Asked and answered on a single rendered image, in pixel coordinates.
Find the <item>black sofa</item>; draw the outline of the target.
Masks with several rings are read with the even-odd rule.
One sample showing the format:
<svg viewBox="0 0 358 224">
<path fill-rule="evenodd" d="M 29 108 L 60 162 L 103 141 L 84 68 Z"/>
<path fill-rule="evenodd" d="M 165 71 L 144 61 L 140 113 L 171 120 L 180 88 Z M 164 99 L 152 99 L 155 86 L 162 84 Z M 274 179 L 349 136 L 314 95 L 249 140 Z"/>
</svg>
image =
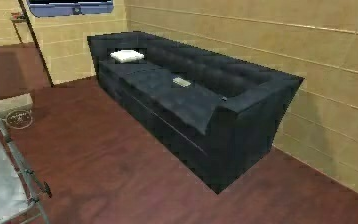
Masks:
<svg viewBox="0 0 358 224">
<path fill-rule="evenodd" d="M 300 76 L 142 31 L 87 39 L 100 87 L 215 193 L 271 149 Z M 141 60 L 110 54 L 135 50 Z M 181 87 L 180 77 L 191 83 Z"/>
</svg>

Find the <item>grey remote control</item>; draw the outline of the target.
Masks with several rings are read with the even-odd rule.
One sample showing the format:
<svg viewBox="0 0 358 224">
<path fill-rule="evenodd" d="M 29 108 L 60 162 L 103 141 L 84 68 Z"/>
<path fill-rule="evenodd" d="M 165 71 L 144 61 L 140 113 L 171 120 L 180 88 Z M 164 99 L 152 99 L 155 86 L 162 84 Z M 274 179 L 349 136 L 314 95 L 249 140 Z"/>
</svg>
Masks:
<svg viewBox="0 0 358 224">
<path fill-rule="evenodd" d="M 181 87 L 188 87 L 191 85 L 191 83 L 189 81 L 182 79 L 180 77 L 174 78 L 173 82 Z"/>
</svg>

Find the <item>round brown disc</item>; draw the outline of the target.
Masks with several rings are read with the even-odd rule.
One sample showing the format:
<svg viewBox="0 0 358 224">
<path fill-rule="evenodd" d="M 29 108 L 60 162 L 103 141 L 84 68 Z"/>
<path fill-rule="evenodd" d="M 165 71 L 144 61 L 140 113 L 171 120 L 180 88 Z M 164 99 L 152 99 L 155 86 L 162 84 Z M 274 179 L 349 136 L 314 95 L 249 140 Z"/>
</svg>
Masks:
<svg viewBox="0 0 358 224">
<path fill-rule="evenodd" d="M 33 117 L 30 111 L 15 110 L 7 114 L 6 124 L 13 129 L 25 129 L 33 123 Z"/>
</svg>

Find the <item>beige low block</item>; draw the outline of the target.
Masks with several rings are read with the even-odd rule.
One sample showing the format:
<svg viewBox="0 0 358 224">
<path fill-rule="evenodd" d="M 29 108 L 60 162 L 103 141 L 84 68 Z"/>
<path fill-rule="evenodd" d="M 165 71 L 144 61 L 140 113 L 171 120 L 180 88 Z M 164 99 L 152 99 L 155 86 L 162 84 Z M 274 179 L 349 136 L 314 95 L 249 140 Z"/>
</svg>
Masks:
<svg viewBox="0 0 358 224">
<path fill-rule="evenodd" d="M 0 100 L 0 117 L 5 118 L 15 110 L 31 110 L 33 100 L 29 93 Z"/>
</svg>

